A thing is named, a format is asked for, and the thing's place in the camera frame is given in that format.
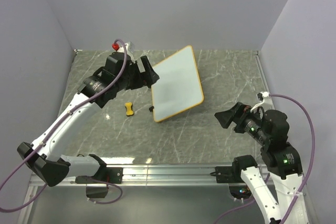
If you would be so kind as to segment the yellow-framed whiteboard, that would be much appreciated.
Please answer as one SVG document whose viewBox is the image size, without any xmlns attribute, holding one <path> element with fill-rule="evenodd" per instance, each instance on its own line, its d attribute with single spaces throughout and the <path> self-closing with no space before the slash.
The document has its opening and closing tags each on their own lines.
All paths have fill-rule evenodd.
<svg viewBox="0 0 336 224">
<path fill-rule="evenodd" d="M 204 93 L 192 46 L 168 56 L 153 69 L 159 75 L 151 87 L 156 123 L 203 103 Z"/>
</svg>

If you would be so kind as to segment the yellow bone-shaped eraser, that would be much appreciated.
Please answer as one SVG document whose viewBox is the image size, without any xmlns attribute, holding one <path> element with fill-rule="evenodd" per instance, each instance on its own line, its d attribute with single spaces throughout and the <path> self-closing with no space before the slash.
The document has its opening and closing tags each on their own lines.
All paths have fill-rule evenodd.
<svg viewBox="0 0 336 224">
<path fill-rule="evenodd" d="M 133 116 L 134 115 L 134 111 L 133 111 L 133 103 L 132 102 L 126 102 L 124 104 L 125 109 L 126 109 L 126 116 Z"/>
</svg>

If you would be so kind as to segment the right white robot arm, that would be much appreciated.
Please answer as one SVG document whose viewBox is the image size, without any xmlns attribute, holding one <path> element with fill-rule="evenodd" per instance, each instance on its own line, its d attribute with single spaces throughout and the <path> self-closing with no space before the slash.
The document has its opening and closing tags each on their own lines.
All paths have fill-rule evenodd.
<svg viewBox="0 0 336 224">
<path fill-rule="evenodd" d="M 252 107 L 241 102 L 215 113 L 224 129 L 234 123 L 234 132 L 248 134 L 260 146 L 260 154 L 273 181 L 277 196 L 270 192 L 256 160 L 251 155 L 235 157 L 231 167 L 215 168 L 217 183 L 245 183 L 265 223 L 309 223 L 301 185 L 304 181 L 301 158 L 288 142 L 287 116 L 278 110 Z"/>
</svg>

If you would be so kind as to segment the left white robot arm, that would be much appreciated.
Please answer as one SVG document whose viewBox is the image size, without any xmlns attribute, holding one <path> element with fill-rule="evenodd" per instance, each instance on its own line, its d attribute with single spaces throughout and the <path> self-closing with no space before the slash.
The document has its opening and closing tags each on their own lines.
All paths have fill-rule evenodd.
<svg viewBox="0 0 336 224">
<path fill-rule="evenodd" d="M 106 181 L 106 163 L 95 154 L 84 157 L 63 154 L 73 136 L 95 113 L 100 111 L 122 90 L 151 87 L 159 80 L 147 56 L 142 56 L 144 71 L 130 56 L 114 52 L 106 64 L 87 77 L 59 118 L 31 144 L 17 148 L 26 165 L 49 187 L 67 177 L 88 176 L 94 183 Z"/>
</svg>

